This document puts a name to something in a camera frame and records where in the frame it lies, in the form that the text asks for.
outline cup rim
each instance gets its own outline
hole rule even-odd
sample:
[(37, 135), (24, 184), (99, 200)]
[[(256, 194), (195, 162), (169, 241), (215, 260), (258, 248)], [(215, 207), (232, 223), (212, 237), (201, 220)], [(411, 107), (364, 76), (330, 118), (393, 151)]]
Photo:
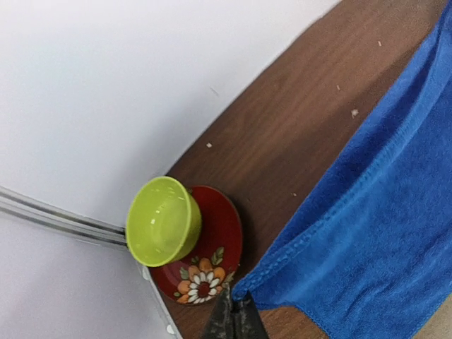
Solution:
[[(136, 252), (135, 252), (133, 246), (131, 245), (131, 243), (129, 242), (129, 232), (130, 232), (129, 225), (130, 225), (130, 218), (131, 218), (131, 210), (132, 210), (133, 206), (135, 205), (135, 202), (136, 202), (138, 196), (140, 195), (140, 193), (142, 191), (144, 191), (145, 189), (147, 189), (152, 184), (154, 184), (155, 182), (161, 182), (161, 181), (173, 182), (180, 188), (180, 190), (182, 191), (182, 193), (184, 195), (184, 198), (185, 198), (185, 205), (186, 205), (187, 214), (186, 214), (186, 220), (185, 220), (185, 224), (184, 224), (184, 233), (183, 233), (182, 239), (181, 239), (180, 243), (177, 245), (176, 249), (165, 260), (160, 261), (160, 262), (152, 262), (151, 263), (151, 262), (147, 262), (146, 260), (140, 258), (136, 254)], [(191, 209), (190, 195), (189, 195), (189, 192), (186, 190), (186, 188), (184, 187), (184, 185), (182, 185), (181, 182), (179, 182), (175, 178), (167, 177), (167, 176), (161, 176), (161, 177), (156, 177), (156, 178), (151, 179), (143, 187), (141, 187), (140, 191), (138, 191), (138, 193), (135, 195), (135, 197), (132, 200), (132, 204), (130, 205), (129, 212), (127, 213), (126, 241), (127, 241), (127, 247), (129, 248), (129, 251), (132, 253), (132, 256), (137, 260), (137, 262), (143, 264), (144, 266), (149, 266), (149, 267), (159, 267), (159, 266), (163, 266), (163, 265), (166, 265), (167, 263), (172, 262), (174, 260), (174, 258), (176, 258), (177, 254), (179, 254), (179, 252), (181, 251), (182, 247), (185, 244), (185, 241), (186, 241), (187, 237), (189, 236), (190, 223), (191, 223), (191, 214), (192, 214), (192, 209)]]

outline green cup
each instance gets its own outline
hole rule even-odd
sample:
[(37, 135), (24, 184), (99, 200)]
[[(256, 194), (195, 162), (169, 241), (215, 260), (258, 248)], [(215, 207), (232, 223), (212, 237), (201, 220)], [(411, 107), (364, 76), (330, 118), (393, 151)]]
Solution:
[(129, 210), (126, 240), (133, 257), (158, 267), (184, 258), (201, 233), (201, 212), (174, 178), (157, 177), (136, 195)]

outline white wall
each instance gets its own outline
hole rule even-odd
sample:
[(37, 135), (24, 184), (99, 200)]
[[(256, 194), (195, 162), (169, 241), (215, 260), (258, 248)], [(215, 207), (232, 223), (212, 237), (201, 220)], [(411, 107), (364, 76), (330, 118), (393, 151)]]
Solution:
[(126, 251), (0, 214), (0, 338), (170, 339)]
[(338, 0), (0, 0), (0, 185), (130, 201)]

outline towel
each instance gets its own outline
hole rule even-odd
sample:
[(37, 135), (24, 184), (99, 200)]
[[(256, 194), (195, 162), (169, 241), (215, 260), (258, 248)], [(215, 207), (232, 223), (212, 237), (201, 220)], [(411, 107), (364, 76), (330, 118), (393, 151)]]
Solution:
[(452, 1), (234, 290), (330, 338), (411, 338), (452, 287)]

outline metal object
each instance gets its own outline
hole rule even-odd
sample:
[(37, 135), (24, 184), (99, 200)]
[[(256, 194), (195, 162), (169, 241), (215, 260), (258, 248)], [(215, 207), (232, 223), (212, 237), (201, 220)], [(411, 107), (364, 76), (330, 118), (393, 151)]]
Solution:
[(84, 242), (127, 250), (123, 227), (76, 215), (2, 186), (0, 211)]
[(202, 339), (268, 339), (251, 293), (235, 302), (229, 284), (218, 297)]

